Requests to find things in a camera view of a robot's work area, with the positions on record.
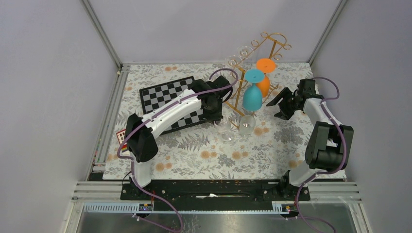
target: white robotic arm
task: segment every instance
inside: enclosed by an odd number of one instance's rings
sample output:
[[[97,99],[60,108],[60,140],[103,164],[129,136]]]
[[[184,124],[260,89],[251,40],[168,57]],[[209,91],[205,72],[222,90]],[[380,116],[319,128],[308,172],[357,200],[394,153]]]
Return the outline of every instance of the white robotic arm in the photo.
[[[279,195],[285,198],[295,196],[298,187],[302,184],[306,187],[318,172],[328,173],[344,169],[347,165],[353,128],[336,120],[323,99],[323,96],[316,94],[315,80],[302,79],[293,93],[286,87],[266,105],[273,106],[279,102],[280,112],[275,117],[283,120],[289,120],[296,110],[301,110],[309,116],[314,126],[305,151],[305,163],[288,170],[276,187]],[[342,138],[337,127],[343,133],[346,156],[343,155]]]
[[[129,116],[126,125],[126,136],[140,126],[140,129],[127,141],[127,147],[130,153],[134,155],[132,157],[135,177],[141,187],[148,185],[152,180],[151,159],[158,152],[155,139],[173,123],[199,109],[203,109],[202,120],[221,120],[222,99],[230,95],[233,88],[230,87],[216,92],[213,90],[228,85],[230,83],[223,76],[218,77],[213,82],[195,80],[189,85],[188,89],[159,109],[142,117],[138,117],[136,114]]]

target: gray wall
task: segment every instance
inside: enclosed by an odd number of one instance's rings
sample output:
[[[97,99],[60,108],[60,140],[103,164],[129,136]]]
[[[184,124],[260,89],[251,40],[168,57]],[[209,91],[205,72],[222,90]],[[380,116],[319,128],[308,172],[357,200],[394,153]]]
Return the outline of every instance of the gray wall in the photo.
[[[328,106],[354,128],[346,171],[377,233],[412,229],[411,9],[410,0],[349,1],[312,67],[341,90]]]
[[[0,0],[0,70],[0,232],[58,232],[117,69],[78,0]]]
[[[123,62],[166,63],[224,61],[262,31],[288,38],[283,61],[307,61],[339,0],[90,2]]]

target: teal wine glass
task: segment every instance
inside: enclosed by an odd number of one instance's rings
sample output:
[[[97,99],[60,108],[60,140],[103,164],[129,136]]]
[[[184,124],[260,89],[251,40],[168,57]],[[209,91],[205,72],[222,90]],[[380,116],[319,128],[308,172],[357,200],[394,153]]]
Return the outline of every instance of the teal wine glass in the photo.
[[[250,69],[244,75],[246,81],[252,83],[243,94],[243,107],[247,111],[257,111],[262,107],[263,95],[261,90],[256,86],[265,79],[265,74],[258,69]]]

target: chessboard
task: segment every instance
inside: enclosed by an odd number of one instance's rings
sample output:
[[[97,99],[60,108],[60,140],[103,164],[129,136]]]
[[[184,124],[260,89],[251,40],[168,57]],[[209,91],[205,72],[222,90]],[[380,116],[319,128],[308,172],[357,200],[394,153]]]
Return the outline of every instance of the chessboard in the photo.
[[[151,113],[152,111],[161,108],[163,105],[180,95],[193,81],[194,77],[191,76],[140,89],[139,92],[143,113]],[[204,120],[201,120],[203,119],[202,114],[202,109],[192,112],[173,123],[162,134],[167,134],[187,127],[202,124],[205,122]]]

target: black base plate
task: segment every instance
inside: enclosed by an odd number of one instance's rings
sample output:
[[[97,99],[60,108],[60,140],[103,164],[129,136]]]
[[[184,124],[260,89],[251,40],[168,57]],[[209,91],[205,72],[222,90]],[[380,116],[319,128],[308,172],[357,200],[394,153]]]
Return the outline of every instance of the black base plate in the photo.
[[[144,187],[171,202],[179,211],[250,211],[273,210],[273,200],[287,200],[275,192],[279,180],[153,180]],[[150,200],[134,184],[124,184],[121,200]],[[217,198],[197,198],[209,196]],[[309,193],[300,200],[310,200]],[[156,210],[172,210],[163,201],[154,200]]]

